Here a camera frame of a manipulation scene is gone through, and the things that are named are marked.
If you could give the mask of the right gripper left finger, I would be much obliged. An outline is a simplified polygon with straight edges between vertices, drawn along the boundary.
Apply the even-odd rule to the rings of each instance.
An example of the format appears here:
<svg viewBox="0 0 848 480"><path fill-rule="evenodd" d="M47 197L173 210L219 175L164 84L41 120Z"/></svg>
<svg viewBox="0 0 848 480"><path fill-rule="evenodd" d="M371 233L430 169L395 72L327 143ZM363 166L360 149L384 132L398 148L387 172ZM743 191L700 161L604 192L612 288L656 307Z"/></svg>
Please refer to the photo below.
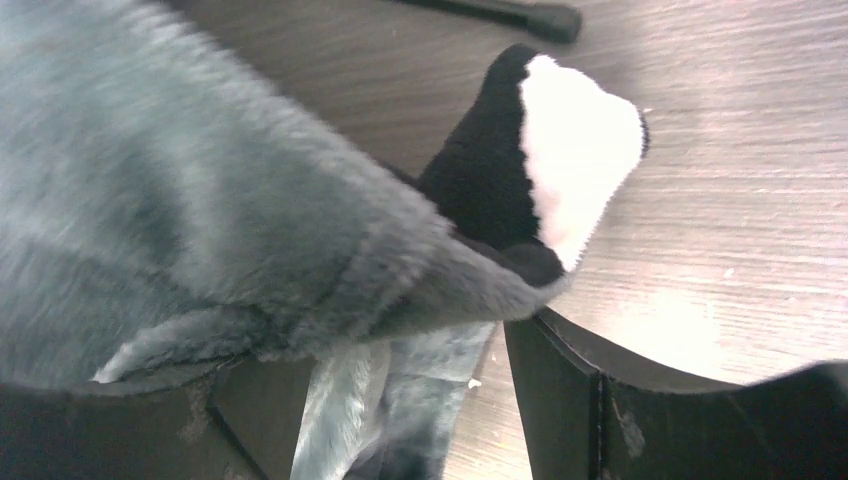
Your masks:
<svg viewBox="0 0 848 480"><path fill-rule="evenodd" d="M179 365L111 384L1 388L5 479L286 479L311 359Z"/></svg>

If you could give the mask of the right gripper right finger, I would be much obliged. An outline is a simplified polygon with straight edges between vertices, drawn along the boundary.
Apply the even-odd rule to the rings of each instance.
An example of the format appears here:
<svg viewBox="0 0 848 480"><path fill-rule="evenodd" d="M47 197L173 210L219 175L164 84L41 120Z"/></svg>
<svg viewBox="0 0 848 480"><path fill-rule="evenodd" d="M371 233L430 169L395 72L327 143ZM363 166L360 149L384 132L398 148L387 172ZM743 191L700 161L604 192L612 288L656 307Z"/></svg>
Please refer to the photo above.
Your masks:
<svg viewBox="0 0 848 480"><path fill-rule="evenodd" d="M657 363L549 309L504 331L536 479L847 475L845 362L741 386Z"/></svg>

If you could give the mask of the grey fluffy pillowcase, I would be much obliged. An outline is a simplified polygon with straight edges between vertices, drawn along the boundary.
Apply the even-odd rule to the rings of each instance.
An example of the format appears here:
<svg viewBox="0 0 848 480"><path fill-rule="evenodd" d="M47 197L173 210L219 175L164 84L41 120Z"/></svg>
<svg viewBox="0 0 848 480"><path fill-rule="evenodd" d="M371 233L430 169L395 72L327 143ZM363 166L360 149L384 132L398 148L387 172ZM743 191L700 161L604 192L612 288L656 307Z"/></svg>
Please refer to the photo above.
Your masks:
<svg viewBox="0 0 848 480"><path fill-rule="evenodd" d="M169 6L1 5L1 388L311 359L291 479L439 479L494 323L566 287Z"/></svg>

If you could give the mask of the white yellow black pillow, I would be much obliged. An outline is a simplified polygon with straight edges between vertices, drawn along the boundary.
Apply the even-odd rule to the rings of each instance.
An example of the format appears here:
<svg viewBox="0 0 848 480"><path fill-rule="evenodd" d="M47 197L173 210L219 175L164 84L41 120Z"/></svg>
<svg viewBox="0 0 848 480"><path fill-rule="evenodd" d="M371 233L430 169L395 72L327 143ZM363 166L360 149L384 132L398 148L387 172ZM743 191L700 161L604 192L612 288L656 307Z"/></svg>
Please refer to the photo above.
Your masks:
<svg viewBox="0 0 848 480"><path fill-rule="evenodd" d="M501 251L546 247L569 272L649 143L636 105L516 44L417 184L463 236Z"/></svg>

